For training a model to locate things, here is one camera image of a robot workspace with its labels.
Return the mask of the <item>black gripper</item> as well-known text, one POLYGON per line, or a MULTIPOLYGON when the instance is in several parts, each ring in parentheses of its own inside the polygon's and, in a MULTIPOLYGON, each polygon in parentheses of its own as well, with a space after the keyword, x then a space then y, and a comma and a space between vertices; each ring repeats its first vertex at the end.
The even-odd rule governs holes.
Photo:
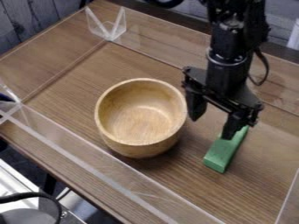
POLYGON ((253 53, 223 58, 206 52, 208 66, 202 70, 185 66, 181 87, 185 91, 188 116, 194 122, 205 113, 208 104, 228 113, 220 137, 231 140, 244 126, 255 126, 264 106, 247 86, 253 53))

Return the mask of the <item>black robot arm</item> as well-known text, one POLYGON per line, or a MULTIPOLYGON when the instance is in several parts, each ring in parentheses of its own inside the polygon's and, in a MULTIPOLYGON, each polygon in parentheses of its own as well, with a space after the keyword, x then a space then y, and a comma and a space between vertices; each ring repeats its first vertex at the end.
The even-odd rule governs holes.
POLYGON ((208 66, 182 69, 188 115, 197 120, 210 103, 228 113, 220 137, 232 139, 245 126, 257 123, 257 113, 264 105, 248 89, 253 58, 267 62, 260 45, 267 41, 269 27, 265 0, 198 0, 206 7, 210 25, 208 66))

